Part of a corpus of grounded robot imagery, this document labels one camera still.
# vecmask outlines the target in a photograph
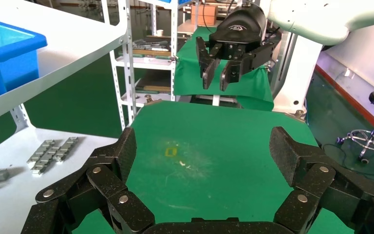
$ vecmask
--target cable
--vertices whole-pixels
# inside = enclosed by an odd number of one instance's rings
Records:
[[[266,37],[262,42],[266,42],[268,41],[274,34],[276,34],[278,32],[278,30],[280,29],[280,27],[277,27],[268,37]]]
[[[230,4],[228,5],[226,17],[228,16],[228,13],[230,13],[230,8],[231,8],[231,5],[233,5],[233,2],[234,0],[231,0]]]
[[[204,22],[204,25],[206,26],[206,29],[209,31],[209,32],[211,32],[210,31],[210,29],[207,27],[207,24],[206,24],[206,18],[204,17],[204,8],[206,7],[206,3],[203,1],[203,22]]]
[[[326,146],[333,146],[333,147],[339,149],[340,151],[342,151],[342,153],[343,153],[342,167],[343,168],[348,169],[349,171],[356,172],[358,174],[362,174],[363,176],[365,176],[366,178],[368,178],[370,180],[374,180],[373,178],[369,178],[368,177],[368,176],[374,176],[374,173],[358,172],[358,171],[355,171],[355,170],[353,170],[351,168],[346,167],[345,160],[346,160],[347,156],[346,156],[346,153],[345,153],[345,151],[343,149],[339,148],[338,146],[336,146],[334,144],[324,144],[324,145],[322,145],[322,150],[325,151],[325,152],[326,152],[326,150],[325,150]]]

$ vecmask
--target green tablecloth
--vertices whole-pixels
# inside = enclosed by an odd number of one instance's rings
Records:
[[[271,129],[315,145],[306,124],[281,113],[166,102],[143,107],[132,127],[137,157],[128,188],[156,222],[192,217],[272,221],[291,188],[270,156]],[[112,233],[94,212],[75,234]],[[353,233],[322,210],[309,234]]]
[[[234,95],[237,96],[237,101],[244,108],[271,111],[273,98],[266,70],[262,67],[243,75],[240,82],[229,84],[226,91],[223,92],[219,88],[219,77],[227,60],[222,60],[209,89],[203,89],[195,38],[203,37],[206,40],[209,34],[210,32],[205,27],[198,27],[191,36],[191,40],[187,41],[177,53],[174,93],[176,95]]]

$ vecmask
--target white shelf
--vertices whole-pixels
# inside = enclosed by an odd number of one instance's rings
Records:
[[[32,175],[26,161],[44,140],[54,139],[61,144],[74,136],[79,137],[79,142],[62,164],[52,163],[40,177]],[[20,233],[40,190],[77,171],[95,148],[116,141],[101,136],[29,127],[1,143],[0,168],[8,168],[10,178],[0,182],[0,234]]]
[[[122,44],[126,25],[107,25],[24,0],[0,0],[0,21],[43,34],[40,78],[0,96],[0,116]]]
[[[222,21],[221,20],[217,20],[216,21],[216,24],[214,26],[211,26],[211,27],[217,27],[220,25]],[[194,24],[191,23],[191,20],[187,19],[184,23],[180,24],[178,27],[177,27],[177,33],[180,33],[180,34],[187,34],[187,35],[191,35],[194,33]]]
[[[164,2],[164,1],[160,1],[160,0],[140,0],[140,1],[143,1],[143,2],[146,2],[146,3],[149,3],[149,4],[153,4],[153,5],[156,5],[156,6],[162,6],[162,7],[166,8],[166,9],[173,9],[174,8],[173,7],[173,5],[174,5],[173,1],[175,1],[175,0],[171,0],[172,2],[170,2],[170,3]],[[183,8],[186,5],[192,4],[195,1],[196,0],[191,0],[191,1],[187,1],[187,2],[184,2],[184,3],[178,4],[177,9]]]
[[[171,70],[174,62],[165,59],[156,58],[132,58],[134,68],[146,68],[155,70]],[[124,57],[120,56],[116,59],[116,66],[124,67]]]

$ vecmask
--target cardboard box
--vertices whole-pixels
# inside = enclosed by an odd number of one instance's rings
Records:
[[[206,5],[204,7],[204,15],[203,15],[203,5],[199,6],[199,15],[197,24],[200,26],[214,26],[216,24],[217,18],[217,6],[210,6]],[[191,7],[191,23],[195,24],[195,13],[196,13],[196,6]]]

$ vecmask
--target blue plastic bin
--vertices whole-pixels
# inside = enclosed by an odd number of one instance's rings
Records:
[[[0,95],[39,78],[37,49],[44,35],[0,22]]]
[[[160,1],[167,2],[167,3],[171,2],[171,0],[160,0]],[[183,4],[184,2],[187,2],[187,1],[190,1],[190,0],[178,0],[178,4]]]

